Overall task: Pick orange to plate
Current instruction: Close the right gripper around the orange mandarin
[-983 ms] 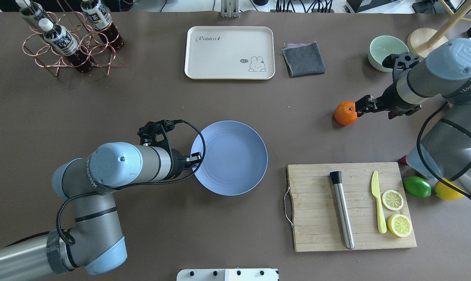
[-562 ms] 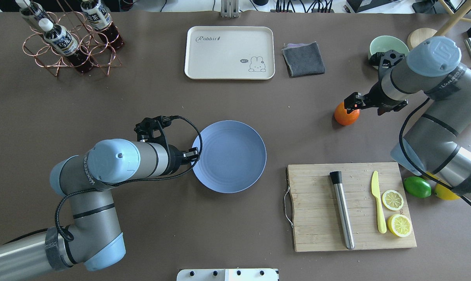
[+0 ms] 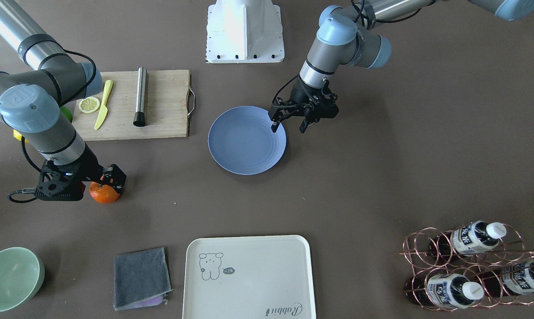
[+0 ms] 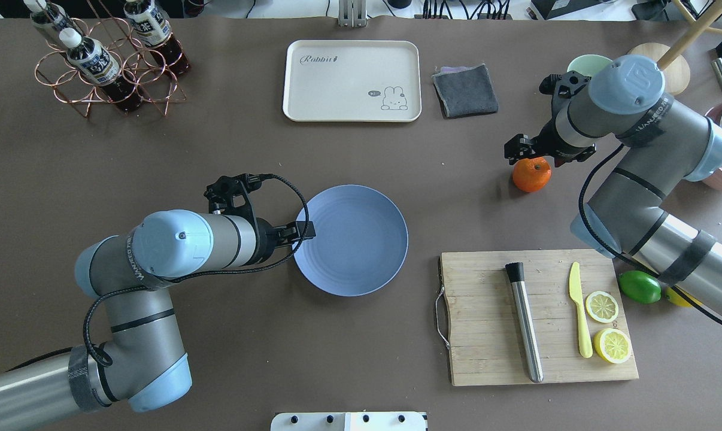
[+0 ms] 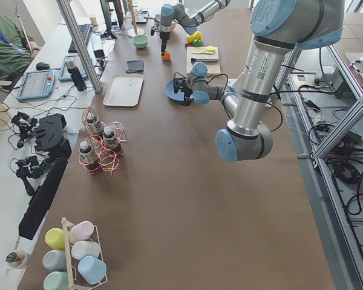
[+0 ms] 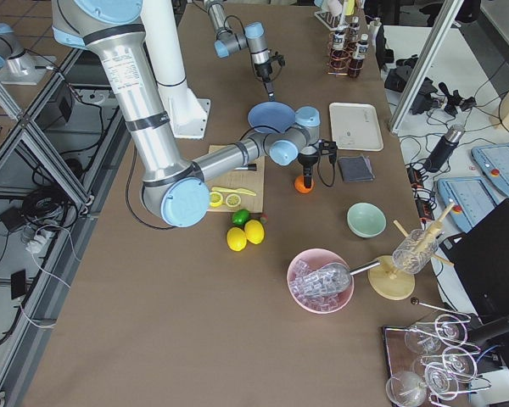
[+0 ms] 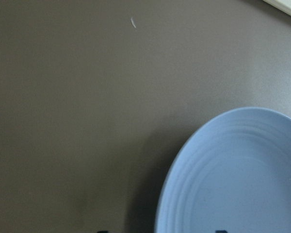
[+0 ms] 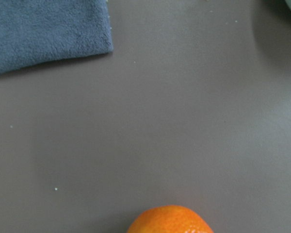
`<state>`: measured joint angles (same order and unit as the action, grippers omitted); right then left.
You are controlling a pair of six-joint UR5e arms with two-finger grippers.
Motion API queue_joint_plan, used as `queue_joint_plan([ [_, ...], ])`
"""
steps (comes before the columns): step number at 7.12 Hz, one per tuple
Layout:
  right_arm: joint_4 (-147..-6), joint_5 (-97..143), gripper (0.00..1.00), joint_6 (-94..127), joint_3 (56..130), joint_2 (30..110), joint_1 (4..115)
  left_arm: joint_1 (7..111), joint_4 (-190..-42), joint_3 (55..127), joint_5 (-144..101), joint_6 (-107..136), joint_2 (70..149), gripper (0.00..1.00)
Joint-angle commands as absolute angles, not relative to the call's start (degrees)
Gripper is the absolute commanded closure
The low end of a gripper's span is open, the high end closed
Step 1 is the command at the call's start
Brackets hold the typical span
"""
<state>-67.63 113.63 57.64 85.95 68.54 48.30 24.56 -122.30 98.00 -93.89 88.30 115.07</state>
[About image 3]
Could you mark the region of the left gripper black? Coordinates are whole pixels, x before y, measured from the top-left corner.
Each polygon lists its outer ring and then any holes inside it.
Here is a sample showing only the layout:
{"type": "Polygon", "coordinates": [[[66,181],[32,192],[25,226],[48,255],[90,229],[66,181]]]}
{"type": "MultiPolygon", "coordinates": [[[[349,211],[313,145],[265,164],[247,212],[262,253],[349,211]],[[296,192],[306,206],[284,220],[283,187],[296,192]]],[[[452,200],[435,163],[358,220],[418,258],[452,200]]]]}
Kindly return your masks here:
{"type": "Polygon", "coordinates": [[[273,97],[272,107],[268,114],[272,121],[271,131],[276,133],[282,121],[290,117],[304,117],[299,131],[305,133],[312,123],[317,123],[322,118],[334,118],[339,113],[336,105],[337,95],[329,89],[329,80],[322,79],[322,88],[313,88],[299,76],[291,78],[276,92],[273,97]],[[289,100],[279,98],[279,93],[287,85],[297,79],[293,85],[289,100]]]}

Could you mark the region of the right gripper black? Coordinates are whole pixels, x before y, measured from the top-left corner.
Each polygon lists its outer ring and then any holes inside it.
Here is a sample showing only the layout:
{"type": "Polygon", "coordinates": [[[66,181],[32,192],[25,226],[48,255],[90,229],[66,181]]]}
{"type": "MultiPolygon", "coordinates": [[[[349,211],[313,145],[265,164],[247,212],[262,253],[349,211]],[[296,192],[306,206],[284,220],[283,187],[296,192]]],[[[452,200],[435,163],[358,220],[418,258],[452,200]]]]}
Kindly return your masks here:
{"type": "Polygon", "coordinates": [[[35,188],[35,198],[43,201],[79,201],[84,197],[84,182],[97,180],[120,195],[127,176],[116,164],[103,168],[86,146],[81,156],[70,164],[55,165],[51,160],[44,162],[35,188]]]}

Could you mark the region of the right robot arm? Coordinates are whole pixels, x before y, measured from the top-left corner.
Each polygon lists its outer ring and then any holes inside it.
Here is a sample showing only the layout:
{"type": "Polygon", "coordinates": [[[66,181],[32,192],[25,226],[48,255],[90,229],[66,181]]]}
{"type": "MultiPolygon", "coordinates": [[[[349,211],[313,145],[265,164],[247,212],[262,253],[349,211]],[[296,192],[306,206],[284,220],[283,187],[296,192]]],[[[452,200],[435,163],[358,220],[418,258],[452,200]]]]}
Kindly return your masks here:
{"type": "Polygon", "coordinates": [[[0,35],[32,71],[0,71],[0,121],[18,131],[45,158],[35,187],[19,190],[31,200],[79,201],[85,182],[123,192],[127,176],[115,164],[103,167],[61,107],[102,89],[93,60],[72,59],[14,0],[0,0],[0,35]]]}

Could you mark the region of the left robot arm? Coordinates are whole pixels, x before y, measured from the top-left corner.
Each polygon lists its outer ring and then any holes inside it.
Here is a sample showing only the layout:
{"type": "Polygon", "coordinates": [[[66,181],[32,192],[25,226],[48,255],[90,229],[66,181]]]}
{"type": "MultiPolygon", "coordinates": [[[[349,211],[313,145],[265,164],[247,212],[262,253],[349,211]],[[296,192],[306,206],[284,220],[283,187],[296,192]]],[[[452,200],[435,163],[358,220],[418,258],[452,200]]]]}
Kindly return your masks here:
{"type": "Polygon", "coordinates": [[[330,5],[318,17],[315,39],[287,99],[273,96],[268,111],[270,130],[276,133],[283,121],[301,117],[301,132],[322,119],[339,113],[338,96],[330,79],[339,66],[378,69],[386,65],[393,46],[383,35],[374,34],[380,25],[395,24],[416,16],[434,0],[352,0],[348,6],[330,5]]]}

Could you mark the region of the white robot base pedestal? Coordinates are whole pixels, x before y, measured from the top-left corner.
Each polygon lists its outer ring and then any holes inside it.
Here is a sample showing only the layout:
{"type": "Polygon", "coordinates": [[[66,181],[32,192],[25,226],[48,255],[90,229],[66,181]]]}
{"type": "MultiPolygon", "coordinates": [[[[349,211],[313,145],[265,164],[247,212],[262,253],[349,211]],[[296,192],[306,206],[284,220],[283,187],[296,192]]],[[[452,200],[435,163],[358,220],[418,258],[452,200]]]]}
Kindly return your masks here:
{"type": "Polygon", "coordinates": [[[284,61],[281,9],[271,0],[217,0],[206,30],[207,63],[284,61]]]}

